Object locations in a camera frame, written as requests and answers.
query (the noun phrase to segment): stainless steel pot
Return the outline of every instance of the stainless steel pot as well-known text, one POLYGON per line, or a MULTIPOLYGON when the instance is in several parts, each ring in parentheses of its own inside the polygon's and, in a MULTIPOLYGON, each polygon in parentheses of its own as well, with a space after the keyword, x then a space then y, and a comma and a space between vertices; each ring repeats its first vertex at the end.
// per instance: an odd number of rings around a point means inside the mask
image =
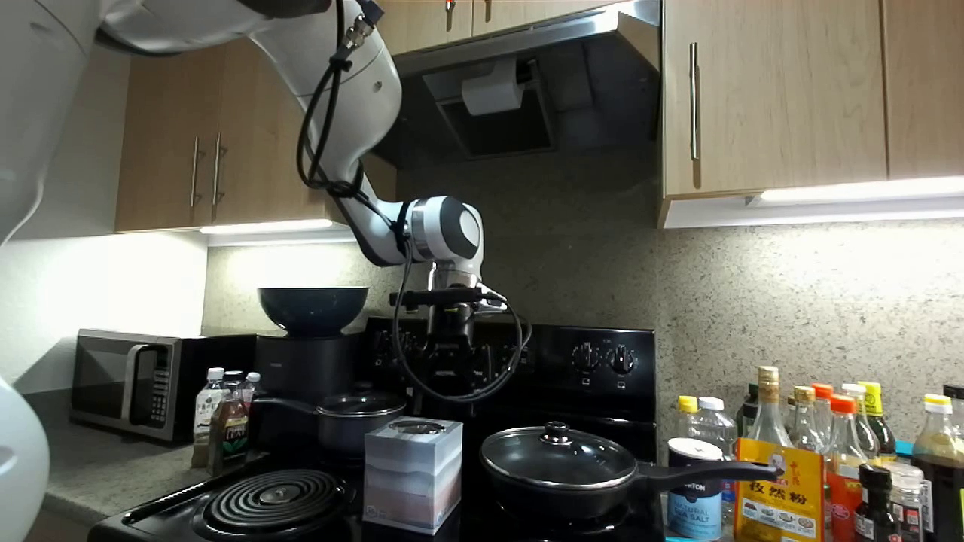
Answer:
POLYGON ((324 393, 319 406, 286 397, 254 399, 254 409, 262 409, 262 424, 288 424, 302 427, 302 432, 317 431, 314 442, 341 460, 364 457, 364 432, 398 419, 404 406, 402 393, 386 390, 324 393))
POLYGON ((333 453, 360 457, 364 432, 398 419, 404 406, 406 399, 402 393, 382 390, 327 393, 317 409, 319 442, 333 453))
POLYGON ((781 475, 777 466, 739 460, 653 466, 616 440, 560 422, 484 436, 482 462, 507 504, 568 520, 605 516, 629 490, 659 493, 688 480, 781 475))

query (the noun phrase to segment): black bowl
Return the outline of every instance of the black bowl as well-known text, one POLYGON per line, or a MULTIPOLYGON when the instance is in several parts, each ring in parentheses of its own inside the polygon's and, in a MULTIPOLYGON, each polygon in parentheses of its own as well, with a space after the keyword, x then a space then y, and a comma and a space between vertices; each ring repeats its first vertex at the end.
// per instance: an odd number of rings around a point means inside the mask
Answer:
POLYGON ((296 337, 333 337, 364 306, 367 290, 260 290, 270 322, 296 337))

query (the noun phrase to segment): kitchen wall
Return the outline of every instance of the kitchen wall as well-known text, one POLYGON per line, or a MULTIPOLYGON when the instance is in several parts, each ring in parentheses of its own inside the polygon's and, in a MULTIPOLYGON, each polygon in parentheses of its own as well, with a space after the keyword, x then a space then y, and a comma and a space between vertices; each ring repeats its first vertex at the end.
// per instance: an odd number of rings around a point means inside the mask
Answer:
POLYGON ((193 233, 109 233, 122 141, 127 56, 93 48, 46 198, 0 247, 0 379, 71 383, 78 327, 201 327, 209 248, 193 233))
MULTIPOLYGON (((756 365, 794 383, 881 379, 892 424, 913 436, 918 397, 960 375, 964 222, 653 227, 651 151, 582 151, 433 163, 406 191, 451 191, 484 216, 484 283, 534 322, 656 332, 662 427, 677 390, 734 409, 756 365)), ((206 326, 269 327, 251 277, 266 248, 213 248, 206 326)), ((374 283, 352 247, 282 251, 319 283, 374 283)))

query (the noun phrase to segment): microwave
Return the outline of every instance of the microwave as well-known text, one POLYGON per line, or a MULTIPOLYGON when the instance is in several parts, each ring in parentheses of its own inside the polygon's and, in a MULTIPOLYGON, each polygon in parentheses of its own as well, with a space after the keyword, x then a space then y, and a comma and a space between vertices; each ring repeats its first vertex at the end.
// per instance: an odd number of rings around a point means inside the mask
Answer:
POLYGON ((69 419, 170 444, 193 440, 209 368, 251 369, 254 334, 165 337, 82 327, 69 419))

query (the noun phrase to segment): cable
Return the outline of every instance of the cable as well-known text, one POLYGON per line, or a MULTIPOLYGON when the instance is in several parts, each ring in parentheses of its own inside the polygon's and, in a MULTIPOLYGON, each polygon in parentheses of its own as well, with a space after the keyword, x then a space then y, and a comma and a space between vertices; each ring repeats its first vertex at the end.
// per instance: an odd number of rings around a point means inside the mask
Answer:
POLYGON ((34 204, 30 204, 26 212, 4 233, 0 247, 6 247, 6 244, 13 239, 13 233, 18 233, 18 232, 34 218, 42 195, 46 195, 46 178, 35 179, 34 204))
POLYGON ((307 107, 305 107, 305 116, 302 116, 302 129, 299 129, 299 148, 296 148, 299 178, 314 189, 330 191, 333 198, 352 195, 360 207, 367 207, 386 225, 395 225, 395 218, 386 216, 360 189, 352 189, 352 191, 341 195, 333 189, 333 184, 324 178, 324 172, 322 172, 322 157, 324 157, 324 145, 327 145, 327 135, 330 135, 330 126, 333 126, 333 110, 338 110, 341 73, 346 73, 352 66, 350 62, 352 48, 342 48, 342 42, 341 42, 341 37, 342 37, 341 33, 342 31, 342 2, 341 0, 333 6, 333 20, 338 20, 338 26, 333 26, 333 55, 330 55, 327 68, 322 73, 319 84, 314 86, 314 94, 307 99, 307 107), (319 106, 324 86, 330 86, 327 89, 327 101, 324 101, 324 123, 319 126, 317 148, 310 148, 310 123, 314 123, 314 114, 317 114, 317 106, 319 106))
MULTIPOLYGON (((404 256, 406 256, 406 258, 404 258, 404 267, 402 267, 398 300, 404 299, 404 290, 406 290, 406 279, 410 279, 410 261, 413 261, 413 258, 410 258, 410 244, 406 244, 404 256)), ((433 399, 444 399, 444 403, 480 403, 480 399, 498 393, 498 390, 514 375, 514 369, 518 369, 518 365, 520 365, 520 354, 523 354, 523 350, 528 350, 528 344, 531 344, 531 337, 534 337, 534 327, 531 327, 512 306, 509 306, 509 312, 512 312, 512 318, 514 318, 514 350, 512 350, 503 374, 493 375, 484 389, 473 389, 473 390, 467 390, 467 393, 444 393, 444 390, 432 389, 432 386, 410 368, 410 357, 406 357, 406 351, 404 351, 404 345, 402 345, 402 303, 395 303, 393 345, 395 345, 395 354, 398 354, 404 374, 413 379, 413 386, 415 386, 422 393, 427 393, 427 397, 433 397, 433 399)))

